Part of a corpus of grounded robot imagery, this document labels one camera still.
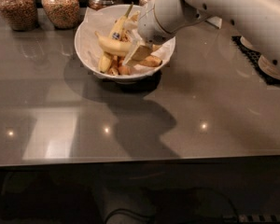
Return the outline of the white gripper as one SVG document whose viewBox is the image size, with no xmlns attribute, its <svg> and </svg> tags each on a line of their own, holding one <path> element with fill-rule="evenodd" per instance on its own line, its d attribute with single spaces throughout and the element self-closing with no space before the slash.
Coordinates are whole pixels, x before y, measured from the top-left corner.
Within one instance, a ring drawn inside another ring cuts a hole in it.
<svg viewBox="0 0 280 224">
<path fill-rule="evenodd" d="M 176 15 L 175 0 L 150 0 L 142 7 L 139 15 L 138 34 L 148 44 L 162 45 L 175 36 L 172 25 L 176 21 Z M 135 66 L 151 52 L 151 47 L 141 45 L 140 41 L 134 41 L 122 64 Z"/>
</svg>

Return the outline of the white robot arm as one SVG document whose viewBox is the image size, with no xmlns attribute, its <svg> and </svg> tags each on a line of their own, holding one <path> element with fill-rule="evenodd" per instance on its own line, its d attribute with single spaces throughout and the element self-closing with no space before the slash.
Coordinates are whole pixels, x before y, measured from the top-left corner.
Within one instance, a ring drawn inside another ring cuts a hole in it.
<svg viewBox="0 0 280 224">
<path fill-rule="evenodd" d="M 152 0 L 141 8 L 137 32 L 148 44 L 161 45 L 213 16 L 233 25 L 280 75 L 280 0 Z"/>
</svg>

